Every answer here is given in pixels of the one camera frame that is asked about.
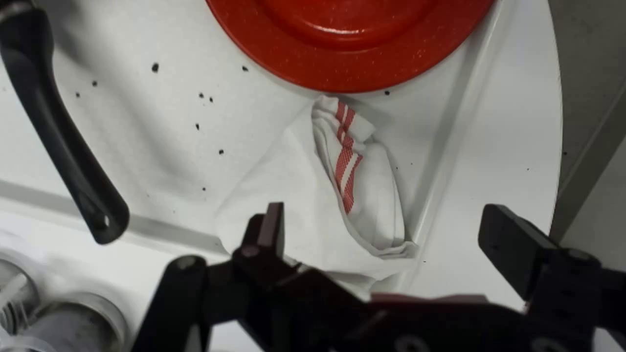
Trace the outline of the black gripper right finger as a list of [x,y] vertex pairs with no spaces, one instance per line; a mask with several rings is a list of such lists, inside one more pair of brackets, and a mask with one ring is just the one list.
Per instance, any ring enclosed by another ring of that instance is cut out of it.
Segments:
[[530,313],[598,311],[598,260],[555,245],[507,206],[487,204],[483,208],[479,249],[528,303]]

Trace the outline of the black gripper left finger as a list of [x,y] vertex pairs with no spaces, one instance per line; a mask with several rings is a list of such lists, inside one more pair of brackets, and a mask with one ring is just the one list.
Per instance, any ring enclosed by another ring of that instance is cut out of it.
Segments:
[[283,260],[283,206],[270,204],[256,213],[233,254],[233,266],[242,286],[254,294],[285,294],[303,288],[303,274]]

